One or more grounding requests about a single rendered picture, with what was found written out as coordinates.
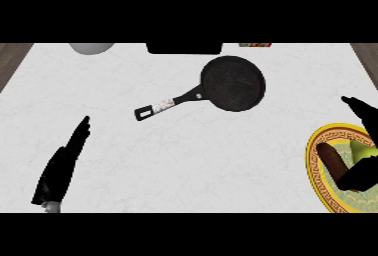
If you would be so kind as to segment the brown sweet potato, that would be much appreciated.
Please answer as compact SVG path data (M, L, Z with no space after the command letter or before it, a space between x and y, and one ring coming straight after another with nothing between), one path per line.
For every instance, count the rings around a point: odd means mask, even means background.
M338 189L343 191L354 190L347 177L350 169L335 148L328 143L319 143L316 145L316 151Z

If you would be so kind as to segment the black frying pan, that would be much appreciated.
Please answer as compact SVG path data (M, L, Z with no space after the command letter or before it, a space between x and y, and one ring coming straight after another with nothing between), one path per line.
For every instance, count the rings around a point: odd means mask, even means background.
M266 80L258 67L242 57L222 56L204 66L199 85L182 96L136 109L136 120L145 120L183 102L201 100L225 111L247 111L260 103L264 92Z

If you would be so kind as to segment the yellow patterned plate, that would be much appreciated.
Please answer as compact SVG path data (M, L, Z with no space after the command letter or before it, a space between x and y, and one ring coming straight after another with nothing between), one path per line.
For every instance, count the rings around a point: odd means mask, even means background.
M307 176L318 197L331 212L378 213L378 184L366 192L341 191L318 155L316 145L322 142L335 147L347 167L353 166L350 141L375 147L366 130L347 123L331 123L312 134L306 147Z

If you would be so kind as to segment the black rectangular appliance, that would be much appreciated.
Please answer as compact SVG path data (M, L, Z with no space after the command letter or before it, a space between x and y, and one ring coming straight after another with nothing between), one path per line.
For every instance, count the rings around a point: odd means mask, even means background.
M217 55L222 52L222 43L148 43L151 54L196 54Z

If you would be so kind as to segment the pale grey round bowl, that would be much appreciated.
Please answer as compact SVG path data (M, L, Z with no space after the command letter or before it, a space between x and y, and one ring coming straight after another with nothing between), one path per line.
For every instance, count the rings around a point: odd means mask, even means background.
M103 53L114 46L112 43L71 43L74 51L83 55L96 55Z

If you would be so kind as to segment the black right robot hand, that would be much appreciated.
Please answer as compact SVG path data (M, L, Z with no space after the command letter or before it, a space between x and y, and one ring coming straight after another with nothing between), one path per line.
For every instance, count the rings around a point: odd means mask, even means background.
M353 113L362 120L372 142L378 148L378 108L354 97L341 97ZM378 184L378 156L362 158L340 178L341 190L365 192Z

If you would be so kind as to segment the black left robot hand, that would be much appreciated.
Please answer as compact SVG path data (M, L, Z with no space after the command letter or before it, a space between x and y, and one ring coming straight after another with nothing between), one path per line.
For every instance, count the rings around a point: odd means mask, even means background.
M61 203L68 191L75 162L78 160L86 140L90 135L90 117L86 116L72 132L65 146L61 146L43 170L31 203L43 205L47 202Z

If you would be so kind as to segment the green vegetable piece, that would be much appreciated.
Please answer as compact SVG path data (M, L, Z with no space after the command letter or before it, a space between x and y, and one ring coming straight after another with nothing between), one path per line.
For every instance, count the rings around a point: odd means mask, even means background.
M352 149L353 163L357 163L363 158L369 158L371 156L378 156L378 148L365 145L356 140L350 141L350 149Z

